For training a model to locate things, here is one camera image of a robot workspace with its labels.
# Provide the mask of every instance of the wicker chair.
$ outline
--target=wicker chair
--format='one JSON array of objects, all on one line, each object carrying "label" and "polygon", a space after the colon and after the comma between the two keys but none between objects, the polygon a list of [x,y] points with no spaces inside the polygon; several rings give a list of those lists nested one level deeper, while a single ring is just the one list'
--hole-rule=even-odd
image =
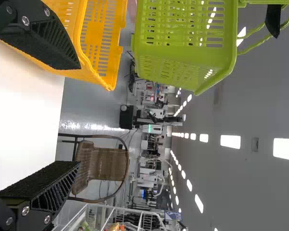
[{"label": "wicker chair", "polygon": [[[68,199],[95,204],[114,197],[123,186],[129,170],[129,151],[125,142],[119,137],[109,135],[73,135],[59,133],[58,136],[75,138],[74,141],[62,142],[74,143],[72,160],[81,162],[78,176],[72,187],[72,194],[74,194],[75,197],[69,197]],[[125,150],[97,148],[93,142],[87,141],[85,138],[117,139],[123,143]],[[78,198],[77,194],[86,189],[91,180],[112,180],[122,181],[122,183],[110,196],[98,200]]]}]

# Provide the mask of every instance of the white wall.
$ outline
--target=white wall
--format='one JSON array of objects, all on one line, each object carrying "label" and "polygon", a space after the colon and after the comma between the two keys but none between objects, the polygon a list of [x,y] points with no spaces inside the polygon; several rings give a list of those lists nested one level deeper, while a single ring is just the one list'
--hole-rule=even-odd
[{"label": "white wall", "polygon": [[63,86],[0,42],[0,190],[55,160]]}]

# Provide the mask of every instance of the yellow shopping basket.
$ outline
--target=yellow shopping basket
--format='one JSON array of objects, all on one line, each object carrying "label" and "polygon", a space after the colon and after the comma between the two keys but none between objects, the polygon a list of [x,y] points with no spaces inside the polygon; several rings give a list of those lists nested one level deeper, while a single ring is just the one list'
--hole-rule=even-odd
[{"label": "yellow shopping basket", "polygon": [[60,18],[77,52],[80,70],[55,70],[14,48],[57,75],[114,90],[123,48],[118,45],[126,24],[127,0],[43,0]]},{"label": "yellow shopping basket", "polygon": [[227,77],[236,63],[238,7],[247,2],[288,4],[289,0],[138,0],[132,36],[138,76],[196,95]]}]

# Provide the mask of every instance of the ceiling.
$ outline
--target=ceiling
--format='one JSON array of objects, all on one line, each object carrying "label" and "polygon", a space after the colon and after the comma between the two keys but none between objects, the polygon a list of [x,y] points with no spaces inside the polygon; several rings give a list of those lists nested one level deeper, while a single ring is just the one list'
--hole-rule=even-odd
[{"label": "ceiling", "polygon": [[[264,5],[239,9],[238,31],[256,27],[265,14]],[[289,7],[282,21],[288,15]],[[264,28],[238,49],[267,33]],[[189,94],[183,90],[182,102]],[[278,39],[238,57],[233,73],[220,85],[215,104],[210,89],[193,96],[181,114],[187,115],[186,121],[174,131],[196,133],[197,140],[172,138],[172,150],[186,172],[184,180],[173,163],[178,206],[175,195],[172,198],[189,230],[289,230],[289,160],[273,156],[274,138],[289,138],[289,27]],[[209,135],[208,143],[199,141],[200,133]],[[223,134],[241,136],[240,149],[222,147]],[[251,150],[253,137],[259,138],[258,152]],[[203,214],[196,206],[196,193],[204,204]]]}]

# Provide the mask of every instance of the lime green shopping basket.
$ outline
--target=lime green shopping basket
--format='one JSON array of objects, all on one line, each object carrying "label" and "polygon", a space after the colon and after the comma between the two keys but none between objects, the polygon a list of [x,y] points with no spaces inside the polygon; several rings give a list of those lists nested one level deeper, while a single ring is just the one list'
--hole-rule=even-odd
[{"label": "lime green shopping basket", "polygon": [[[289,0],[246,2],[289,4]],[[236,63],[238,7],[245,7],[246,2],[138,0],[132,36],[138,76],[192,90],[195,95],[227,77]]]}]

